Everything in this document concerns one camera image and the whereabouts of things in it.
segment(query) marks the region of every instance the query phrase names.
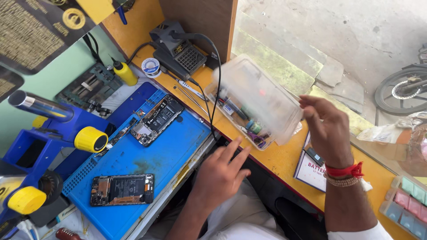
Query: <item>person's left hand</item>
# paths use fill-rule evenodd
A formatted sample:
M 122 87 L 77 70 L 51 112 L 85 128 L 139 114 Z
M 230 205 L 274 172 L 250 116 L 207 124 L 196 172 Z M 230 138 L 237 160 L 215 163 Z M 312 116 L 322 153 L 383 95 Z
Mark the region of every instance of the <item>person's left hand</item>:
M 230 162 L 241 142 L 242 137 L 237 137 L 227 147 L 219 147 L 200 167 L 189 199 L 203 203 L 209 213 L 236 194 L 243 179 L 251 175 L 249 169 L 240 170 L 251 147 L 243 149 Z

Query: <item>solder wire spool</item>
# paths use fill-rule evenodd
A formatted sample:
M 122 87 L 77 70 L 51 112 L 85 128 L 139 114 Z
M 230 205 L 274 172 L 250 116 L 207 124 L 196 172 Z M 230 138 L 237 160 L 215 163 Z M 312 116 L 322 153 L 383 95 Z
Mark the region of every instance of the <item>solder wire spool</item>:
M 155 58 L 147 58 L 142 62 L 142 71 L 149 78 L 156 78 L 161 74 L 160 62 Z

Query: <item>tire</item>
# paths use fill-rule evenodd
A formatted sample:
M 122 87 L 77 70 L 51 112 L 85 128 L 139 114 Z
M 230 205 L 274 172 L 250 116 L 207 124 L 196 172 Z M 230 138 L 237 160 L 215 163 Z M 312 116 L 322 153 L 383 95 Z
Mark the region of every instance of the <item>tire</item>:
M 408 68 L 405 70 L 398 71 L 390 75 L 386 79 L 384 79 L 375 90 L 375 103 L 377 104 L 379 109 L 381 109 L 382 111 L 388 114 L 395 115 L 395 116 L 408 116 L 409 114 L 427 109 L 427 102 L 413 108 L 402 109 L 402 108 L 395 108 L 395 107 L 389 106 L 384 101 L 384 97 L 383 97 L 384 93 L 381 92 L 382 89 L 386 88 L 389 82 L 394 82 L 395 80 L 400 79 L 404 76 L 407 76 L 408 74 L 411 74 L 411 73 L 425 73 L 425 75 L 427 75 L 427 68 L 425 67 Z

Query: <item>plastic storage box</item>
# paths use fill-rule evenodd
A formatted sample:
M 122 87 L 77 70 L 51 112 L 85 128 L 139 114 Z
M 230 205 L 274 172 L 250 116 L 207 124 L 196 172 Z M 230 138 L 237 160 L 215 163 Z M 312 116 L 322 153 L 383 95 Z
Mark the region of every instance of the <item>plastic storage box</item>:
M 412 236 L 427 240 L 427 207 L 425 186 L 404 176 L 396 176 L 386 194 L 380 212 Z
M 258 149 L 273 141 L 289 141 L 302 118 L 298 101 L 277 84 L 247 55 L 221 66 L 220 99 L 216 106 Z M 205 88 L 210 101 L 218 91 L 218 68 Z

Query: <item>screwdriver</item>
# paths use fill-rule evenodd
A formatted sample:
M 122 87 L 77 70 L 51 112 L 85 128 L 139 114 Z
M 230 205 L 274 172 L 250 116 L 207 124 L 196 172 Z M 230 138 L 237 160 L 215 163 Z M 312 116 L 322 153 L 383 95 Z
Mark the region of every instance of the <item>screwdriver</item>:
M 169 73 L 169 71 L 162 65 L 160 65 L 160 70 L 164 73 L 166 73 L 167 75 L 169 75 L 170 77 L 172 77 L 173 79 L 175 79 L 175 81 L 177 81 L 181 86 L 183 86 L 184 88 L 192 91 L 195 95 L 197 95 L 198 97 L 200 97 L 203 101 L 205 101 L 205 97 L 203 96 L 203 94 L 201 94 L 200 92 L 194 90 L 192 87 L 190 87 L 187 83 L 185 83 L 182 80 L 179 80 L 178 78 L 174 77 L 172 74 Z

